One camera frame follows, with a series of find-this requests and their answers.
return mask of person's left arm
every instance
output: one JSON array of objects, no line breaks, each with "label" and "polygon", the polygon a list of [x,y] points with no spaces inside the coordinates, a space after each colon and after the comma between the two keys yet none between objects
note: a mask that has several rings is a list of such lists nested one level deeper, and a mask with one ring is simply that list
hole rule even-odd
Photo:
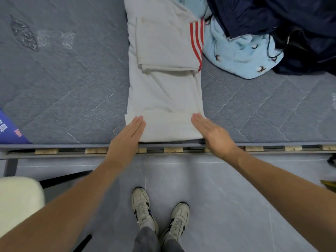
[{"label": "person's left arm", "polygon": [[145,125],[142,116],[135,117],[111,141],[96,170],[0,238],[0,251],[69,251],[105,191],[131,163]]}]

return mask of gray tile floor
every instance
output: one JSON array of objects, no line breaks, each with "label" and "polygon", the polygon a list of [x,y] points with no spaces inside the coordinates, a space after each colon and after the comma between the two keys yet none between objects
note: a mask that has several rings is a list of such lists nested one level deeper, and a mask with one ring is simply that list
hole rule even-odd
[{"label": "gray tile floor", "polygon": [[[336,179],[329,155],[257,155],[313,183]],[[37,180],[95,169],[102,157],[76,159],[22,159],[18,176]],[[49,188],[46,200],[65,191],[72,182]],[[138,232],[130,205],[132,190],[142,186],[160,230],[180,201],[190,205],[189,226],[181,244],[187,251],[316,251],[232,167],[209,153],[137,155],[106,193],[80,239],[93,239],[84,252],[132,251]]]}]

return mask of leaf-shaped patch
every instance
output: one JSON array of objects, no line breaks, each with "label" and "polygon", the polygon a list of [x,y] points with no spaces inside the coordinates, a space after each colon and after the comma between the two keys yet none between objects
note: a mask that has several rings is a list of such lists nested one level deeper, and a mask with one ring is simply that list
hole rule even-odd
[{"label": "leaf-shaped patch", "polygon": [[26,48],[39,51],[37,41],[29,26],[11,15],[10,27],[15,38]]}]

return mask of forearm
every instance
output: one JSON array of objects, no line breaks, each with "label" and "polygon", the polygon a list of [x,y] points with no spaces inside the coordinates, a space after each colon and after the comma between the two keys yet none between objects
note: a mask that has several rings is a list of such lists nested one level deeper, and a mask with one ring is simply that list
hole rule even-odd
[{"label": "forearm", "polygon": [[69,251],[121,168],[102,163],[0,239],[0,251]]},{"label": "forearm", "polygon": [[319,251],[336,245],[336,194],[236,149],[226,159]]}]

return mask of person's left hand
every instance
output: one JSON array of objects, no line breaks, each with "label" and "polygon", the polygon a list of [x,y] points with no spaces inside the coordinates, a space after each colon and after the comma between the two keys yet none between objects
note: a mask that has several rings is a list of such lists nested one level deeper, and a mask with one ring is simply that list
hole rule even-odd
[{"label": "person's left hand", "polygon": [[108,147],[105,162],[123,168],[129,165],[135,156],[138,143],[145,129],[144,117],[135,117],[131,123],[113,138]]}]

